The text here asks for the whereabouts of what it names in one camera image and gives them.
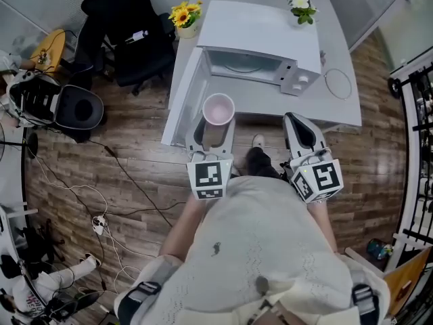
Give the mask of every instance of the black stand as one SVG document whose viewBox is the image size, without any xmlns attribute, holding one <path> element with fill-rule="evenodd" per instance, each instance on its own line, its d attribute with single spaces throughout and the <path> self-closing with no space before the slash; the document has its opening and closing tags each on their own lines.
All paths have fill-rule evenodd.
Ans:
<svg viewBox="0 0 433 325">
<path fill-rule="evenodd" d="M 21 146 L 27 147 L 30 150 L 29 157 L 34 159 L 38 152 L 38 135 L 36 133 L 32 133 L 30 137 L 27 139 L 27 143 L 25 144 L 16 144 L 13 142 L 0 142 L 0 144 L 4 144 L 5 146 Z"/>
</svg>

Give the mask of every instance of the white shoe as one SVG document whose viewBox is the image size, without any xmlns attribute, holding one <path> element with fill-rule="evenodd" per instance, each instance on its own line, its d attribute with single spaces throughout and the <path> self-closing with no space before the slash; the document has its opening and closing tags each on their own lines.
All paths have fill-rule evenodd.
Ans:
<svg viewBox="0 0 433 325">
<path fill-rule="evenodd" d="M 252 147 L 259 147 L 263 149 L 265 147 L 265 137 L 261 134 L 255 135 L 252 139 Z"/>
<path fill-rule="evenodd" d="M 99 267 L 101 265 L 101 260 L 99 260 L 97 257 L 95 257 L 95 255 L 91 254 L 91 253 L 86 253 L 85 254 L 86 259 L 89 257 L 92 257 L 93 259 L 95 259 L 96 262 L 96 266 Z"/>
</svg>

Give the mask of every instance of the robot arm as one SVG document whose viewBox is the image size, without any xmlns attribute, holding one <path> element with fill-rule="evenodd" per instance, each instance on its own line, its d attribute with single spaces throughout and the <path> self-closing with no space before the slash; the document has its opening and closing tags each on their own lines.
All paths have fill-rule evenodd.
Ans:
<svg viewBox="0 0 433 325">
<path fill-rule="evenodd" d="M 340 163 L 333 159 L 321 130 L 296 113 L 283 118 L 286 147 L 291 157 L 282 164 L 289 181 L 306 203 L 329 198 L 343 187 Z"/>
</svg>

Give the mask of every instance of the sunflower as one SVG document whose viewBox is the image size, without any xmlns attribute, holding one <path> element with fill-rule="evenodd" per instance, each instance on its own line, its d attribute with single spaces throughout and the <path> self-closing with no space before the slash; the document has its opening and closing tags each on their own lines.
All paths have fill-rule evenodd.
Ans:
<svg viewBox="0 0 433 325">
<path fill-rule="evenodd" d="M 182 3 L 179 6 L 173 6 L 171 9 L 177 10 L 177 9 L 182 8 L 182 7 L 185 7 L 186 5 L 188 5 L 188 1 L 182 1 Z"/>
<path fill-rule="evenodd" d="M 190 3 L 187 6 L 188 12 L 196 12 L 200 10 L 200 6 L 197 3 Z"/>
<path fill-rule="evenodd" d="M 189 17 L 191 16 L 189 15 L 189 12 L 186 9 L 186 7 L 182 7 L 178 9 L 176 11 L 176 16 L 174 19 L 175 26 L 181 28 L 189 20 Z"/>
</svg>

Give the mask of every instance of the person's leg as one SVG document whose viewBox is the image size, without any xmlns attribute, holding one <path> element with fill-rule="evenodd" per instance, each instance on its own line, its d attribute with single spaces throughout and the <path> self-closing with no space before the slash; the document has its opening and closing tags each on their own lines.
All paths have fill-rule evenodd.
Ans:
<svg viewBox="0 0 433 325">
<path fill-rule="evenodd" d="M 78 265 L 63 269 L 62 271 L 54 272 L 49 276 L 60 283 L 60 288 L 71 285 L 75 280 L 78 280 L 90 274 L 97 267 L 97 260 L 93 255 L 89 255 Z"/>
<path fill-rule="evenodd" d="M 263 135 L 254 136 L 254 139 L 252 140 L 252 148 L 246 155 L 246 168 L 248 175 L 281 179 L 279 173 L 271 164 L 271 158 L 263 152 L 264 146 L 265 138 Z"/>
</svg>

